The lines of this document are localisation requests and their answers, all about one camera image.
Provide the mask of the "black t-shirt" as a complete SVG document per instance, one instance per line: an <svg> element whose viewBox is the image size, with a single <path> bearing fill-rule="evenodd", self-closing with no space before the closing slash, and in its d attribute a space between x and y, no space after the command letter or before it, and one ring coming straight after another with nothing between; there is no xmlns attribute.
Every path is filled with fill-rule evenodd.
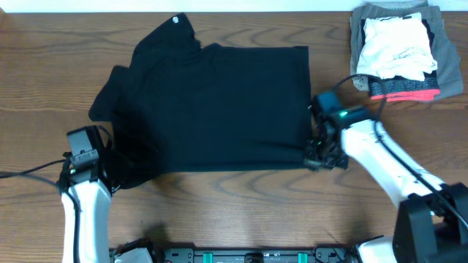
<svg viewBox="0 0 468 263"><path fill-rule="evenodd" d="M310 99L306 47L202 46L180 13L113 68L88 115L111 123L133 188L169 172L302 168Z"/></svg>

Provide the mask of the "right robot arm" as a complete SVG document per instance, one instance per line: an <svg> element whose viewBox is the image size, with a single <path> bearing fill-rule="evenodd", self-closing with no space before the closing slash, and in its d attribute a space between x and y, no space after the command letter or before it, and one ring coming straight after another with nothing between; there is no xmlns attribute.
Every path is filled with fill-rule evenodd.
<svg viewBox="0 0 468 263"><path fill-rule="evenodd" d="M310 106L318 135L306 150L312 169L356 160L398 210L392 236L357 244L346 262L466 262L467 187L422 168L364 107Z"/></svg>

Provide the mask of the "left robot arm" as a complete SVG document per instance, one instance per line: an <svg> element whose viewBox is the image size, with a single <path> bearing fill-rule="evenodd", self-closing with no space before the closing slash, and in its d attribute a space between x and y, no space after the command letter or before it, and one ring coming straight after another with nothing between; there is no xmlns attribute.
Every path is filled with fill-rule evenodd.
<svg viewBox="0 0 468 263"><path fill-rule="evenodd" d="M62 262L152 262L144 240L110 249L112 195L103 175L97 150L79 150L62 167L57 181L65 212Z"/></svg>

